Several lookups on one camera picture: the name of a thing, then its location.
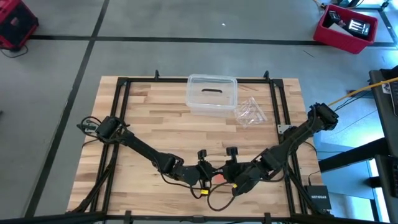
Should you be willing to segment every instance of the plastic bag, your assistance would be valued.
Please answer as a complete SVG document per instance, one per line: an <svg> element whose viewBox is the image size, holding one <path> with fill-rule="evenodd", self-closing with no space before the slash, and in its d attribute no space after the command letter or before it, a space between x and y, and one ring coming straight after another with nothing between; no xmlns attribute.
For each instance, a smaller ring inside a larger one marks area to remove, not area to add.
<svg viewBox="0 0 398 224"><path fill-rule="evenodd" d="M239 124L242 124L243 128L267 121L267 117L253 97L236 107L235 118Z"/></svg>

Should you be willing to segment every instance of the gray concrete floor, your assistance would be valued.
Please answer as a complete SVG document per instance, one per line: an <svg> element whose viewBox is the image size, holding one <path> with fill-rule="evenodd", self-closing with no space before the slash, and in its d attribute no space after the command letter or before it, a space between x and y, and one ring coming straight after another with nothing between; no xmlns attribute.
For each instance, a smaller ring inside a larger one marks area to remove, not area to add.
<svg viewBox="0 0 398 224"><path fill-rule="evenodd" d="M90 36L103 1L24 2L39 18L36 34ZM379 18L377 12L361 12ZM312 40L321 15L311 0L110 0L99 35ZM397 11L387 15L397 26ZM381 19L376 41L392 42ZM30 40L27 55L0 55L0 219L25 211L87 44ZM273 78L299 78L308 107L366 86L369 70L397 64L397 49L386 47L353 55L327 46L97 41L36 215L63 213L67 207L84 139L75 125L91 113L103 75L153 76L159 69L162 76L260 77L269 70ZM347 106L337 129L322 134L321 142L355 147L380 136L375 109L364 99ZM366 123L373 127L363 129Z"/></svg>

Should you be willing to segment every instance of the red object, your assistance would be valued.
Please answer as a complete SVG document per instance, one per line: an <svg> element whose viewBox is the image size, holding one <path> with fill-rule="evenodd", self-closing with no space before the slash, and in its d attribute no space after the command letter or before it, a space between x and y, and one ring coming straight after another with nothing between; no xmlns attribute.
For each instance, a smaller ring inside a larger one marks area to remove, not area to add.
<svg viewBox="0 0 398 224"><path fill-rule="evenodd" d="M38 25L21 0L0 0L0 49L20 50Z"/></svg>
<svg viewBox="0 0 398 224"><path fill-rule="evenodd" d="M363 22L369 23L370 30L368 39L361 39L358 37L353 37L350 35L343 34L341 32L337 32L335 30L329 29L323 26L323 22L326 18L326 15L329 10L336 11L341 20L347 22L350 19L358 19ZM349 9L345 9L342 7L338 7L335 5L328 5L326 7L325 13L323 14L321 20L318 23L317 29L313 36L313 39L324 44L337 47L341 50L346 50L353 54L360 53L366 46L369 46L374 43L374 39L376 37L377 31L377 19L371 16L365 16L363 14L351 11Z"/></svg>

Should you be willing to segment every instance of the wooden table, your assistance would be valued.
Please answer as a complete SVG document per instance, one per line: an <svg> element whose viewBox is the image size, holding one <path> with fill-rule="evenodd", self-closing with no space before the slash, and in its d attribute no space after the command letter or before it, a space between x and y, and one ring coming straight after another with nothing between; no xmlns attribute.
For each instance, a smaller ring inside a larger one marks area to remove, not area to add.
<svg viewBox="0 0 398 224"><path fill-rule="evenodd" d="M93 116L103 119L109 115L117 79L102 77ZM307 119L299 81L284 79L284 85L291 122L299 125ZM207 149L206 160L218 167L229 159L226 147L237 146L238 162L245 162L263 149L278 144L269 85L238 85L238 101L253 96L268 119L265 123L246 129L233 116L217 118L192 115L185 105L185 88L186 83L133 83L125 117L126 123L131 124L129 129L157 150L184 158L185 165L197 163L197 151L200 149ZM276 92L283 122L279 91ZM82 149L68 210L75 208L94 186L102 146L97 141ZM308 175L319 170L317 156L306 144L299 147L297 156L302 181L306 184ZM312 184L322 184L319 173L313 174L311 181ZM299 212L297 190L294 185L292 188L295 208ZM102 206L103 189L98 208ZM224 186L214 192L210 202L212 206L220 208L230 198L231 186ZM108 213L124 215L125 210L131 210L134 215L263 217L264 212L269 212L272 217L290 216L284 181L260 182L249 193L238 196L227 209L214 212L208 208L205 197L197 200L188 189L166 184L149 161L132 149L121 146Z"/></svg>

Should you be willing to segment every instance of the black metal frame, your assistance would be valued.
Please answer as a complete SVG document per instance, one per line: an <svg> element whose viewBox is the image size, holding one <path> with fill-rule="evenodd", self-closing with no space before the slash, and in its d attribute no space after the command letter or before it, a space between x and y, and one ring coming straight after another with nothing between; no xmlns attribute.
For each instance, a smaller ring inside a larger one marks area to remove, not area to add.
<svg viewBox="0 0 398 224"><path fill-rule="evenodd" d="M128 77L120 77L118 78L113 103L111 107L110 114L112 116L116 115L116 110L118 107L119 96L121 94L122 87L125 85L123 101L121 105L121 112L119 118L124 120L127 108L127 101L129 97L129 92L131 89L131 84L134 82L163 82L163 83L185 83L187 82L187 78L159 78L159 72L156 70L154 78L128 78ZM282 79L270 79L269 72L266 71L263 78L259 79L245 79L239 78L238 83L264 83L270 85L271 91L271 100L272 106L274 109L275 116L275 128L278 129L278 125L281 124L278 102L276 98L275 87L279 88L280 91L280 100L282 103L282 109L284 112L285 124L290 124L290 116L287 107L287 100L284 91L284 83ZM283 141L283 134L280 134L278 131L278 139L279 142ZM297 159L296 153L292 155L292 164L293 170L289 167L289 174L285 178L286 184L286 193L287 193L287 201L289 206L290 217L271 217L270 213L264 213L263 217L206 217L206 216L147 216L147 215L132 215L130 210L126 211L124 215L107 215L109 208L109 200L111 197L111 188L113 183L114 172L116 168L116 160L118 157L119 144L113 145L113 153L111 159L109 161L108 166L106 165L106 158L109 151L109 145L104 144L103 152L101 155L101 159L98 166L98 173L96 178L96 184L91 190L95 192L92 198L89 198L88 201L91 202L91 207L89 212L85 212L86 207L78 207L72 212L67 212L62 215L48 215L41 217L25 217L25 218L16 218L10 220L0 220L0 224L19 224L19 223L35 223L35 224L50 224L50 223L94 223L101 222L106 220L124 220L125 224L132 224L134 220L153 220L153 221L186 221L193 223L205 223L205 222L261 222L266 224L271 224L272 222L287 222L287 223L377 223L377 222L368 222L362 220L352 220L347 218L335 218L332 215L309 215L307 212L307 205L305 204L305 200L303 197L306 197L307 200L309 196L305 194L305 192L299 192L300 199L300 208L302 213L296 213L294 207L294 198L291 188L290 180L293 181L295 185L301 185L301 176L300 176L300 167ZM96 207L98 203L99 197L99 189L103 185L103 183L107 181L106 189L104 193L104 202L101 211L97 212Z"/></svg>

